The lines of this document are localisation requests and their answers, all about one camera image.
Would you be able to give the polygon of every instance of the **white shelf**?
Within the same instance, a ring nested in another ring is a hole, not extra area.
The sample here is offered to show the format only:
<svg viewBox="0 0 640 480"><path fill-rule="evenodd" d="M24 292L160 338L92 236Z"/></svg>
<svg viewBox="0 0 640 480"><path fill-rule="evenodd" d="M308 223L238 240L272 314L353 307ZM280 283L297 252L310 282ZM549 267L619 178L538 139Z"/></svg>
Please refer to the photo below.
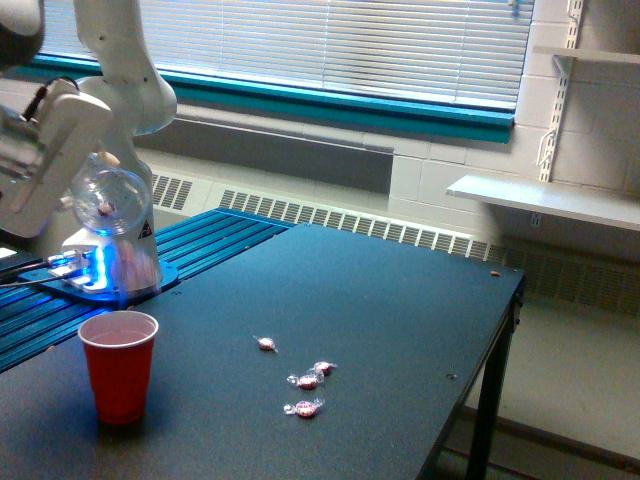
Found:
<svg viewBox="0 0 640 480"><path fill-rule="evenodd" d="M640 55L632 53L605 52L602 50L586 50L582 48L534 47L534 53L543 53L564 58L575 58L589 62L624 63L640 65Z"/></svg>
<svg viewBox="0 0 640 480"><path fill-rule="evenodd" d="M466 175L447 194L493 205L640 231L640 199L507 176Z"/></svg>

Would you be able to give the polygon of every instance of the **clear plastic dome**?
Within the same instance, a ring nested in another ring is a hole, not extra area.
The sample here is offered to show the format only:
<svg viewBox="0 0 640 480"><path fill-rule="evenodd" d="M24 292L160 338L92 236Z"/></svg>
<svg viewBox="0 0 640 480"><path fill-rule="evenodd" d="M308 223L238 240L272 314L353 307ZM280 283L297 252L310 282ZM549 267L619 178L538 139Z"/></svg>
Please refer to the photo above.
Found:
<svg viewBox="0 0 640 480"><path fill-rule="evenodd" d="M120 235L139 227L151 206L144 181L121 168L94 169L87 162L71 187L76 217L98 235Z"/></svg>

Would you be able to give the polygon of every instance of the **black cable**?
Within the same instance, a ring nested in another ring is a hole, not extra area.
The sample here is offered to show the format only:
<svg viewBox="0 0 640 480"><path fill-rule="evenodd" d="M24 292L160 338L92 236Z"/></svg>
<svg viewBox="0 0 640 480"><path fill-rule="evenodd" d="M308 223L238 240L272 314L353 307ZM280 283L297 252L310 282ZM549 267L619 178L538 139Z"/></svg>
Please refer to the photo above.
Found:
<svg viewBox="0 0 640 480"><path fill-rule="evenodd" d="M65 278L78 277L80 275L82 275L81 270L76 272L65 273L64 275L60 275L59 277L42 278L40 280L31 280L29 282L0 283L0 288L27 287L29 285L38 285L40 283L55 282L56 280L64 280Z"/></svg>
<svg viewBox="0 0 640 480"><path fill-rule="evenodd" d="M0 281L7 280L9 278L16 277L21 273L30 272L32 270L38 270L40 268L47 268L49 266L49 262L42 261L37 263L31 263L29 265L23 265L21 267L15 267L5 272L0 273Z"/></svg>
<svg viewBox="0 0 640 480"><path fill-rule="evenodd" d="M55 82L56 80L66 80L67 82L72 83L73 86L76 87L76 90L79 90L78 82L76 82L71 77L62 76L62 77L52 78L47 83L45 83L40 88L38 88L38 91L33 97L33 100L29 102L29 105L27 105L27 108L25 108L24 112L22 113L22 118L24 118L27 122L31 120L31 117L35 115L36 110L38 110L38 105L40 105L40 102L44 99L44 97L47 96L47 93L48 93L47 87L51 85L53 82Z"/></svg>

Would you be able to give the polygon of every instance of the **cup rim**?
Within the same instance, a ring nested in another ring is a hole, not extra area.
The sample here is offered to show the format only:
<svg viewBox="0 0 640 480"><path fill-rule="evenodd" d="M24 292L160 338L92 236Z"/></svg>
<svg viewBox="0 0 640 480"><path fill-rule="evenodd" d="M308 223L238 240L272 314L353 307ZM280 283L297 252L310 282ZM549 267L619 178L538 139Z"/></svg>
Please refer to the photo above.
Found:
<svg viewBox="0 0 640 480"><path fill-rule="evenodd" d="M104 316L108 316L108 315L113 315L114 313L127 313L127 314L135 314L136 316L146 317L147 320L150 320L151 323L153 324L153 332L150 333L149 335L147 335L145 338L142 338L140 340L136 340L135 342L118 343L118 344L115 344L115 345L105 345L105 344L102 344L102 343L92 342L91 340L89 340L88 338L85 338L82 335L82 327L84 327L86 324L88 324L89 322L95 320L96 318L100 318L100 317L104 317ZM80 328L78 328L78 337L80 338L82 343L84 343L85 345L91 345L92 347L96 347L96 348L109 348L109 349L128 348L128 347L135 347L137 345L142 345L143 343L146 343L149 340L153 339L153 337L155 337L156 333L158 333L158 329L159 329L158 321L155 318L153 318L151 315L147 314L147 313L138 312L137 310L114 310L113 312L100 313L100 314L98 314L98 315L96 315L94 317L91 317L89 320L87 320L82 325L80 325Z"/></svg>

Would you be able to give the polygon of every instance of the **table leg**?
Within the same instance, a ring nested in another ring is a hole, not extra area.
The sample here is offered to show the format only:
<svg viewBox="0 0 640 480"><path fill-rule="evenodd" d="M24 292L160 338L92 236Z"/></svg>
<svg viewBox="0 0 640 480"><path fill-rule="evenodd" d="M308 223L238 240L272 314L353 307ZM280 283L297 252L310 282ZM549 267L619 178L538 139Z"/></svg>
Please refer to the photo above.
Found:
<svg viewBox="0 0 640 480"><path fill-rule="evenodd" d="M510 309L508 315L510 318L504 326L502 333L500 333L500 337L484 367L476 425L473 431L473 442L471 444L469 463L467 465L467 480L484 478L487 471L487 464L489 463L491 440L498 417L502 383L507 368L511 335L513 334L513 322L515 321L514 316L516 315L514 308Z"/></svg>

